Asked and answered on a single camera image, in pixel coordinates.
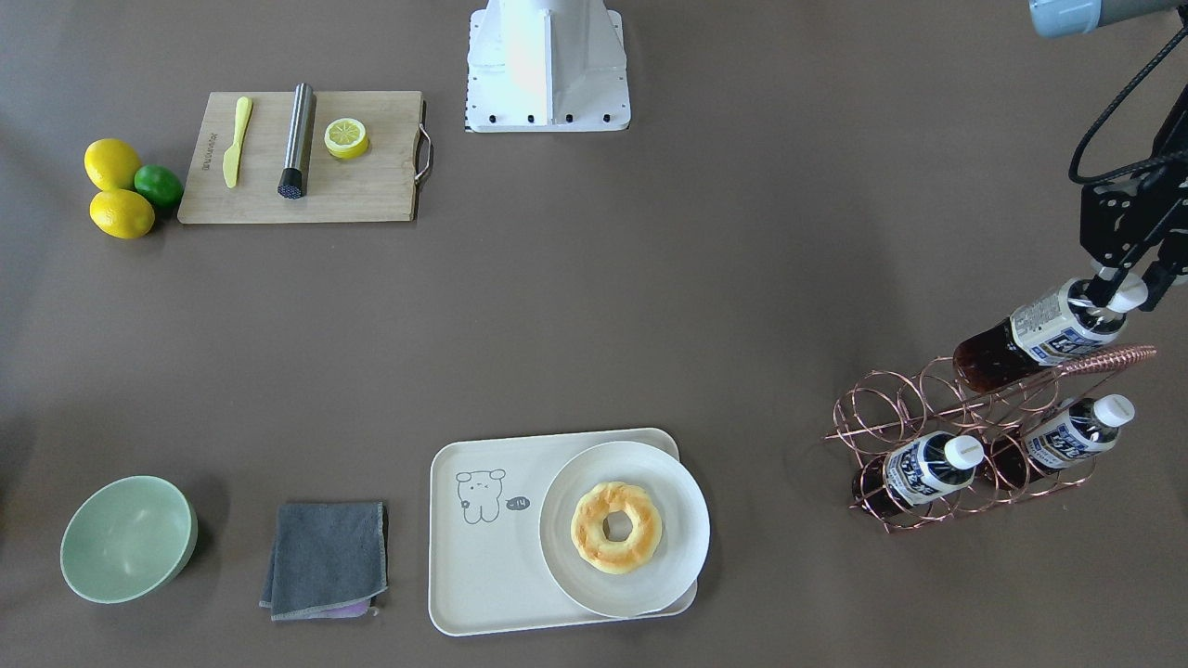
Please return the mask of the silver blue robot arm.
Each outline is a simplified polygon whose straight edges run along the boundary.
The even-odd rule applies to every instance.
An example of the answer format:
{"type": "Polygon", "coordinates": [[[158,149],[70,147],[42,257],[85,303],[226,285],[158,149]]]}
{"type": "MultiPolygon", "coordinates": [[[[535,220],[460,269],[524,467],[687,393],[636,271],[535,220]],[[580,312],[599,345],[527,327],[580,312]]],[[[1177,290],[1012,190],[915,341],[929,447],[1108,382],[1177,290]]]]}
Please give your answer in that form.
{"type": "Polygon", "coordinates": [[[1116,94],[1074,149],[1068,177],[1081,185],[1080,245],[1102,267],[1091,281],[1088,301],[1107,305],[1123,292],[1133,267],[1155,248],[1157,256],[1140,277],[1146,297],[1138,310],[1151,311],[1173,285],[1184,284],[1184,165],[1187,165],[1187,93],[1176,97],[1144,160],[1085,176],[1080,164],[1104,122],[1180,44],[1184,43],[1183,1],[1031,1],[1036,33],[1045,38],[1082,34],[1140,15],[1175,11],[1182,26],[1140,73],[1116,94]]]}

